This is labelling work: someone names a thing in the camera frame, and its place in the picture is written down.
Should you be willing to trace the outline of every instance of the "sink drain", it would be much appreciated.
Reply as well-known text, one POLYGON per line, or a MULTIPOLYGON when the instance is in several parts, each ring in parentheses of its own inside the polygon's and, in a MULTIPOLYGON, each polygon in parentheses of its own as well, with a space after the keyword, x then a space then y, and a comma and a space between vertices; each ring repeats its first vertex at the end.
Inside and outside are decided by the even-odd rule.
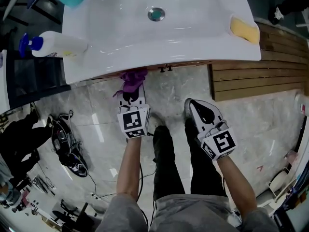
POLYGON ((148 18, 152 21, 162 21, 165 17, 165 12, 161 8, 153 8, 148 12, 148 18))

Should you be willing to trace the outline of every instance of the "shirt sleeve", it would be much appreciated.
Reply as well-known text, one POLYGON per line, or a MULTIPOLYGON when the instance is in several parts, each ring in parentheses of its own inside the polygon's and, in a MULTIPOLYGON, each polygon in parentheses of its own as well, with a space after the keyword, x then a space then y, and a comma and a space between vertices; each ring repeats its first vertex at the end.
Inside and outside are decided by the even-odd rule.
POLYGON ((242 232, 279 232, 276 223, 269 217, 263 208, 251 211, 243 220, 242 232))
POLYGON ((96 232, 147 232, 147 224, 137 203, 126 194, 115 196, 96 232))

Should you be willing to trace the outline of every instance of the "gray marble floor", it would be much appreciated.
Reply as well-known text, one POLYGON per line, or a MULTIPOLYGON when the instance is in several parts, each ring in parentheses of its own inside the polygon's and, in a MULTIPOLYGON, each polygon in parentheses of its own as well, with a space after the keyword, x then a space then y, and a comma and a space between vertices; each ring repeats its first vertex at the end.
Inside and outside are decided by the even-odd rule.
MULTIPOLYGON (((117 172, 126 146, 126 139, 117 122, 116 100, 112 97, 121 84, 120 79, 84 82, 83 85, 74 85, 71 91, 36 102, 42 115, 42 120, 36 126, 42 126, 49 113, 58 115, 74 111, 72 129, 75 137, 83 142, 84 158, 97 184, 97 194, 101 196, 115 193, 117 172)), ((192 170, 182 112, 184 101, 189 97, 215 104, 210 96, 207 67, 151 72, 144 84, 151 110, 165 117, 174 141, 176 165, 184 188, 190 193, 192 170)), ((294 109, 295 92, 292 90, 216 103, 229 126, 233 127, 238 140, 239 146, 231 158, 252 184, 256 195, 263 192, 273 175, 287 164, 283 157, 297 142, 303 117, 294 109)), ((25 114, 27 109, 11 119, 23 118, 25 114)), ((106 209, 112 196, 102 200, 91 197, 91 192, 95 190, 91 179, 78 178, 72 174, 68 176, 57 155, 52 152, 50 140, 39 148, 39 153, 40 165, 57 188, 57 198, 63 198, 78 207, 89 202, 94 208, 106 209)), ((144 175, 154 173, 153 158, 152 138, 143 137, 140 160, 144 175)), ((38 165, 29 174, 34 176, 37 173, 42 175, 38 165)), ((153 211, 153 177, 151 175, 144 179, 138 203, 149 218, 153 211)))

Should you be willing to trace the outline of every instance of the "wooden platform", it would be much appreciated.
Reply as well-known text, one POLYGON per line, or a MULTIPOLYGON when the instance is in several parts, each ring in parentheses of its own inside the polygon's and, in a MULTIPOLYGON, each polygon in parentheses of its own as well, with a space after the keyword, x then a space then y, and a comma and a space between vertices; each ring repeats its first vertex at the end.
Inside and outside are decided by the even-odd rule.
POLYGON ((258 26, 261 61, 225 61, 209 65, 215 101, 305 89, 307 86, 307 41, 275 27, 258 26))

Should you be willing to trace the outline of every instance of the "sink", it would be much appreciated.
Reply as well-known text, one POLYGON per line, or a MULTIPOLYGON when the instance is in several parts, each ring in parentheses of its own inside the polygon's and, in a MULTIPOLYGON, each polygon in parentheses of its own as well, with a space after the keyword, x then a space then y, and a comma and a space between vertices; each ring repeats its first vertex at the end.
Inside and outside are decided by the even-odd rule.
POLYGON ((62 32, 89 42, 83 55, 64 60, 66 80, 161 63, 260 60, 259 45, 229 33, 231 15, 254 25, 247 0, 84 0, 77 8, 66 6, 62 32))

